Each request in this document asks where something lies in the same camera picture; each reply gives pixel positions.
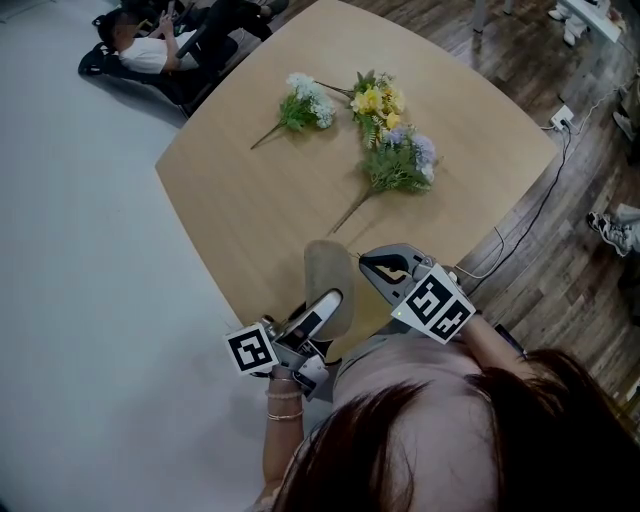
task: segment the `woman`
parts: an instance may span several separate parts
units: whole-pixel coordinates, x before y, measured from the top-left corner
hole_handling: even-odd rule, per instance
[[[523,360],[480,315],[461,338],[374,336],[304,442],[299,388],[276,367],[251,510],[637,509],[640,450],[584,370],[555,351]]]

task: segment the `hand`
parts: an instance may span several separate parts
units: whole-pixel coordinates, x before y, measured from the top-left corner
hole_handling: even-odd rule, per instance
[[[162,11],[162,14],[160,15],[159,28],[165,36],[167,34],[173,35],[173,21],[171,21],[171,16],[165,14],[164,11]]]

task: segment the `table leg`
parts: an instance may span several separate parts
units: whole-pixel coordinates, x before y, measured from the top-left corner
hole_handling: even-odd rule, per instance
[[[575,73],[571,75],[569,82],[567,82],[567,85],[564,86],[564,89],[562,89],[562,92],[558,95],[562,101],[566,103],[567,100],[578,90],[580,84],[584,80],[584,77],[591,72],[591,68],[593,68],[593,65],[598,60],[605,42],[605,38],[594,30],[593,44],[589,49],[589,53],[582,60],[578,69],[576,69]]]
[[[487,1],[476,0],[476,5],[473,8],[473,30],[478,33],[482,33],[484,29],[484,19],[487,15]]]

